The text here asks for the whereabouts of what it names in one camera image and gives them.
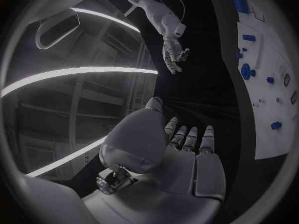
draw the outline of led light strip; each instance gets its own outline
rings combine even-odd
[[[57,168],[60,165],[65,164],[68,161],[71,161],[72,159],[74,159],[74,158],[76,158],[76,157],[78,157],[78,156],[80,156],[80,155],[88,152],[89,150],[91,150],[91,149],[99,146],[100,144],[102,144],[105,141],[106,137],[101,138],[100,140],[98,140],[98,141],[96,141],[96,142],[94,142],[94,143],[86,146],[85,148],[82,148],[82,149],[80,149],[77,152],[74,152],[74,153],[72,153],[72,154],[70,154],[70,155],[68,155],[68,156],[66,156],[66,157],[64,157],[62,159],[59,159],[58,161],[56,161],[54,163],[51,163],[51,164],[49,164],[49,165],[47,165],[47,166],[45,166],[43,168],[40,168],[40,169],[38,169],[38,170],[36,170],[36,171],[34,171],[32,173],[28,173],[28,174],[26,174],[26,176],[33,178],[33,177],[41,175],[41,174],[43,174],[45,172],[48,172],[48,171],[50,171],[50,170],[52,170],[54,168]]]
[[[36,81],[41,81],[41,80],[58,77],[58,76],[81,74],[81,73],[92,73],[92,72],[139,72],[139,73],[158,74],[157,71],[152,71],[152,70],[126,68],[126,67],[109,67],[109,66],[104,66],[104,67],[92,66],[92,67],[76,67],[76,68],[61,69],[61,70],[40,73],[34,76],[29,76],[15,83],[12,83],[11,85],[5,87],[1,91],[1,98],[20,87],[23,87],[25,85],[31,84]]]
[[[113,21],[116,21],[122,25],[125,25],[137,32],[140,33],[140,31],[136,28],[136,27],[133,27],[132,25],[130,24],[127,24],[126,22],[124,21],[121,21],[119,19],[116,19],[115,17],[112,17],[112,16],[108,16],[108,15],[105,15],[105,14],[102,14],[102,13],[99,13],[99,12],[96,12],[96,11],[90,11],[90,10],[85,10],[85,9],[80,9],[80,8],[73,8],[71,7],[74,11],[77,11],[77,12],[84,12],[84,13],[88,13],[88,14],[92,14],[92,15],[96,15],[96,16],[101,16],[101,17],[104,17],[104,18],[107,18],[107,19],[110,19],[110,20],[113,20]]]

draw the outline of blue knob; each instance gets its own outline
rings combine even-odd
[[[275,129],[278,129],[282,126],[282,123],[280,122],[274,122],[273,124],[271,124],[271,129],[272,130],[275,130]]]
[[[243,40],[244,41],[255,41],[255,36],[243,35]]]
[[[241,59],[241,58],[243,58],[243,54],[237,53],[237,59]]]
[[[241,75],[244,80],[248,80],[250,78],[250,67],[247,63],[243,64],[241,68]]]
[[[251,70],[251,71],[250,71],[250,75],[251,75],[251,76],[255,76],[255,75],[256,75],[255,70]]]
[[[273,84],[274,83],[274,79],[272,77],[268,77],[267,78],[267,82],[270,83],[270,84]]]

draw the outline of blue object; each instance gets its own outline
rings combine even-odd
[[[249,13],[246,0],[234,0],[234,4],[238,12]]]
[[[244,41],[255,41],[255,36],[252,35],[243,35]]]
[[[251,71],[250,71],[250,75],[251,75],[251,76],[255,76],[255,75],[256,75],[255,70],[251,70]]]
[[[274,83],[274,79],[272,77],[268,77],[267,78],[267,82],[270,83],[270,84],[273,84]]]
[[[243,64],[241,68],[241,75],[244,80],[248,80],[250,78],[250,67],[247,63]]]
[[[273,124],[271,124],[271,129],[275,130],[278,129],[282,126],[282,123],[280,122],[274,122]]]
[[[243,54],[241,54],[241,53],[237,53],[237,59],[241,59],[241,58],[243,58]]]

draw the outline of curved light fixture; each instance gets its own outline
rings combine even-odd
[[[74,158],[76,158],[76,157],[78,157],[78,156],[80,156],[80,155],[88,152],[89,150],[91,150],[91,149],[99,146],[100,144],[102,144],[105,141],[106,137],[107,136],[105,136],[104,138],[101,138],[98,141],[95,141],[92,144],[89,144],[88,146],[86,146],[86,147],[84,147],[84,148],[82,148],[82,149],[80,149],[80,150],[78,150],[78,151],[76,151],[76,152],[74,152],[74,153],[72,153],[72,154],[70,154],[70,155],[62,158],[62,159],[59,159],[58,161],[56,161],[54,163],[51,163],[51,164],[49,164],[49,165],[47,165],[47,166],[45,166],[43,168],[40,168],[40,169],[38,169],[38,170],[36,170],[34,172],[28,173],[28,174],[26,174],[26,176],[33,178],[33,177],[36,177],[36,176],[41,175],[43,173],[46,173],[46,172],[48,172],[48,171],[50,171],[50,170],[52,170],[54,168],[57,168],[60,165],[65,164],[68,161],[71,161],[72,159],[74,159]]]
[[[118,23],[120,23],[122,25],[125,25],[125,26],[127,26],[127,27],[129,27],[129,28],[131,28],[131,29],[133,29],[133,30],[135,30],[135,31],[137,31],[137,32],[140,33],[140,31],[136,27],[134,27],[134,26],[132,26],[130,24],[127,24],[126,22],[121,21],[119,19],[116,19],[115,17],[108,16],[108,15],[105,15],[105,14],[102,14],[102,13],[99,13],[99,12],[96,12],[96,11],[90,11],[90,10],[85,10],[85,9],[80,9],[80,8],[71,7],[71,9],[73,9],[74,11],[77,11],[77,12],[84,12],[84,13],[88,13],[88,14],[92,14],[92,15],[96,15],[96,16],[101,16],[101,17],[104,17],[104,18],[116,21],[116,22],[118,22]]]
[[[137,68],[126,68],[126,67],[91,66],[91,67],[67,68],[67,69],[61,69],[61,70],[40,73],[40,74],[37,74],[34,76],[29,76],[27,78],[24,78],[22,80],[15,82],[15,83],[12,83],[11,85],[5,87],[1,91],[1,98],[20,87],[29,85],[36,81],[41,81],[41,80],[58,77],[58,76],[81,74],[81,73],[94,73],[94,72],[139,72],[139,73],[158,74],[157,71],[137,69]]]

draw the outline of robotic arm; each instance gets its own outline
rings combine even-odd
[[[155,27],[157,32],[163,36],[163,59],[167,68],[172,74],[182,69],[176,62],[185,61],[189,54],[189,49],[182,49],[178,38],[183,35],[186,26],[179,18],[164,4],[155,0],[128,0],[135,6],[141,7],[147,18]]]

